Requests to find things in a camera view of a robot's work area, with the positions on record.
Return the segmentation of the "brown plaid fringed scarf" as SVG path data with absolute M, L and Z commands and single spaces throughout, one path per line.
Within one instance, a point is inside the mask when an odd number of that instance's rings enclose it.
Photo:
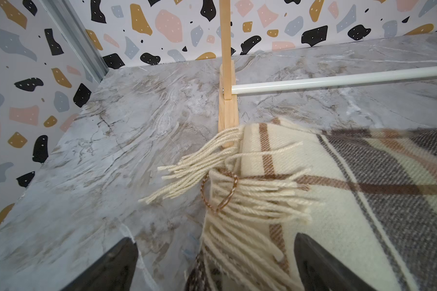
M 324 287 L 297 243 L 305 236 L 377 291 L 437 291 L 437 128 L 332 129 L 283 118 L 218 133 L 165 166 L 200 184 L 206 215 L 188 291 Z

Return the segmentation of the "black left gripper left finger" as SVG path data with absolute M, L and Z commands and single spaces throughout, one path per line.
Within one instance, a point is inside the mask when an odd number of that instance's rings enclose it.
M 125 237 L 64 287 L 63 291 L 128 291 L 137 260 L 136 243 Z

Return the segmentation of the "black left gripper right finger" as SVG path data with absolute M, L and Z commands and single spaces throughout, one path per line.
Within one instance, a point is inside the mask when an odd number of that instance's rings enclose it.
M 375 290 L 306 234 L 296 235 L 294 254 L 306 291 Z

